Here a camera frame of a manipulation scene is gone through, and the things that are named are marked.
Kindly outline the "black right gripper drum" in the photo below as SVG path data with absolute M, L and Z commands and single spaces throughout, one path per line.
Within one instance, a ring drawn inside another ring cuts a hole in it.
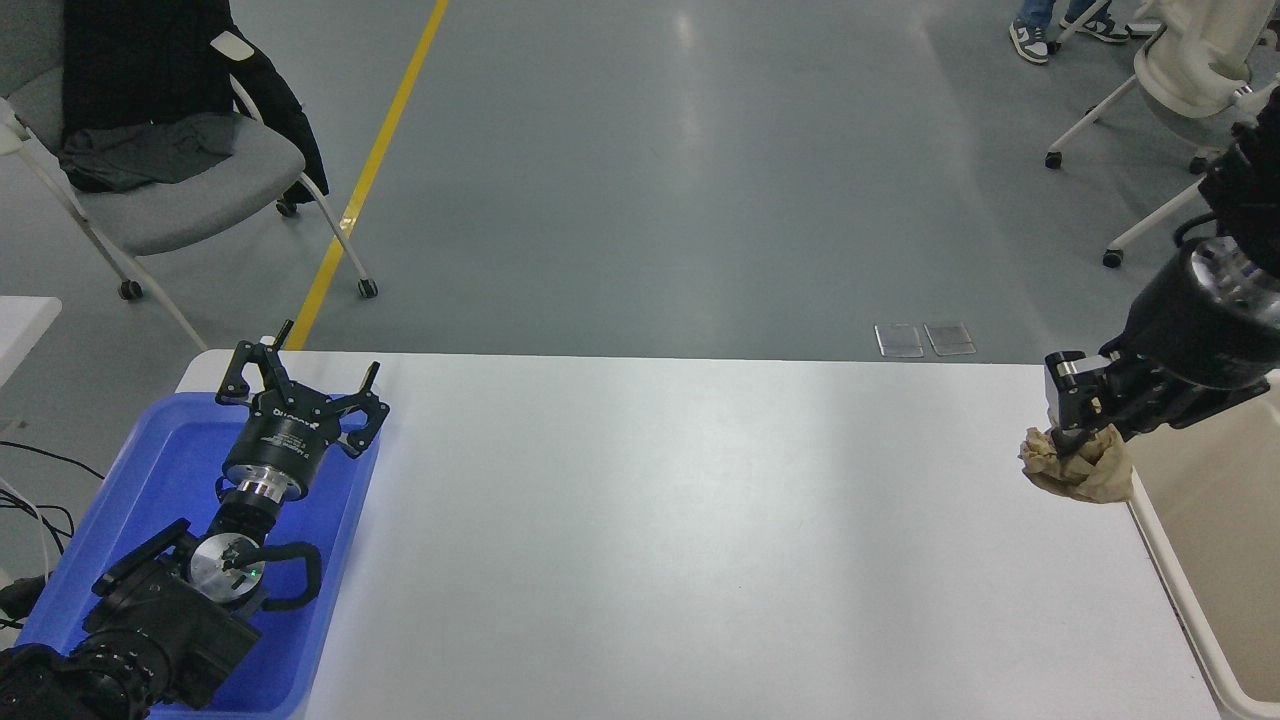
M 1188 242 L 1100 348 L 1103 413 L 1123 434 L 1189 427 L 1265 393 L 1277 343 L 1277 275 L 1235 242 Z

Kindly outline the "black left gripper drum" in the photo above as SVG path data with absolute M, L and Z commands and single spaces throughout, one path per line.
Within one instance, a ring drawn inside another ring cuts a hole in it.
M 221 474 L 241 486 L 270 478 L 284 483 L 283 495 L 307 495 L 324 455 L 340 425 L 325 393 L 260 393 L 221 465 Z

